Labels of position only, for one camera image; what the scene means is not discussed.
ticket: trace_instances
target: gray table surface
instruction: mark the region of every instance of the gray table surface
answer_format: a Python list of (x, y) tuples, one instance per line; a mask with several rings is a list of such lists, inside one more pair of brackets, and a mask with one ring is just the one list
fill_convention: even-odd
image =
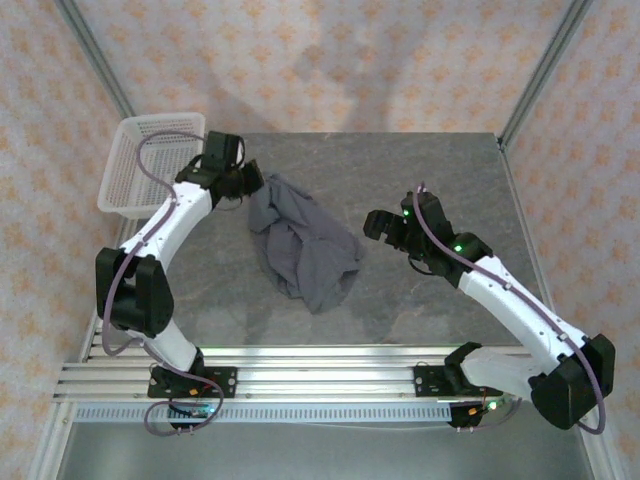
[(249, 158), (309, 191), (361, 239), (367, 257), (342, 305), (311, 315), (261, 272), (248, 205), (215, 210), (168, 272), (174, 318), (187, 338), (200, 346), (517, 343), (482, 306), (443, 279), (413, 272), (405, 254), (362, 233), (370, 210), (399, 212), (406, 192), (424, 180), (454, 228), (476, 233), (537, 294), (493, 135), (278, 133), (245, 140)]

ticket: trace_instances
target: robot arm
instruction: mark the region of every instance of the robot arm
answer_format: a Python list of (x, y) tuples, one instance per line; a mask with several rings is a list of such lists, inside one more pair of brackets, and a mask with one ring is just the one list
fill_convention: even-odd
[(604, 398), (613, 387), (615, 349), (606, 337), (590, 339), (560, 319), (478, 237), (454, 233), (433, 194), (408, 192), (401, 208), (402, 216), (370, 212), (365, 235), (379, 240), (385, 233), (385, 243), (426, 263), (433, 275), (484, 306), (531, 353), (529, 359), (509, 357), (469, 342), (445, 360), (449, 391), (464, 395), (490, 387), (508, 392), (532, 401), (550, 423), (563, 429), (601, 404), (595, 390)]
[[(173, 297), (165, 272), (191, 230), (223, 197), (242, 198), (262, 185), (255, 160), (244, 163), (242, 138), (209, 132), (203, 154), (177, 175), (173, 185), (175, 199), (167, 198), (145, 226), (119, 249), (104, 248), (98, 254), (96, 295), (100, 318), (104, 318), (108, 292), (117, 270), (125, 258), (135, 252), (124, 278), (119, 280), (107, 321), (129, 336), (141, 339), (164, 364), (201, 376), (202, 354), (172, 319)], [(173, 211), (165, 223), (140, 245), (170, 208)], [(171, 372), (157, 368), (165, 379), (171, 377)], [(184, 382), (178, 377), (173, 381)]]

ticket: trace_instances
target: patterned wall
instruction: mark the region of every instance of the patterned wall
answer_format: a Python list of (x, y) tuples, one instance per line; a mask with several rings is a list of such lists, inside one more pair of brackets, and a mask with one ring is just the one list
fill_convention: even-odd
[(24, 478), (93, 310), (114, 217), (96, 209), (117, 112), (49, 0), (0, 9), (0, 478)]
[(78, 3), (140, 113), (239, 132), (499, 132), (571, 1)]
[(640, 3), (596, 1), (509, 151), (556, 308), (618, 349), (607, 400), (640, 472)]

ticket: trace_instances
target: white plastic basket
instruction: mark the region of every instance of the white plastic basket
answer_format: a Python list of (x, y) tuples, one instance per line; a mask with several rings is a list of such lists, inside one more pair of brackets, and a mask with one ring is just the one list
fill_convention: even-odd
[[(111, 145), (104, 169), (98, 208), (130, 219), (150, 218), (167, 198), (167, 191), (147, 178), (136, 164), (136, 149), (144, 137), (159, 130), (178, 130), (204, 136), (204, 115), (168, 113), (142, 115), (122, 120)], [(154, 175), (172, 184), (176, 174), (194, 156), (202, 153), (203, 142), (167, 135), (142, 147), (142, 163)]]

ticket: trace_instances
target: crumpled fabric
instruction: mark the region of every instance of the crumpled fabric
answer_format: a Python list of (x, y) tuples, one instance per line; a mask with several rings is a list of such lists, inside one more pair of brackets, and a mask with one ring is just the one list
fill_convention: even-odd
[(348, 295), (365, 251), (360, 241), (304, 190), (277, 173), (249, 200), (249, 229), (260, 266), (276, 288), (311, 313)]

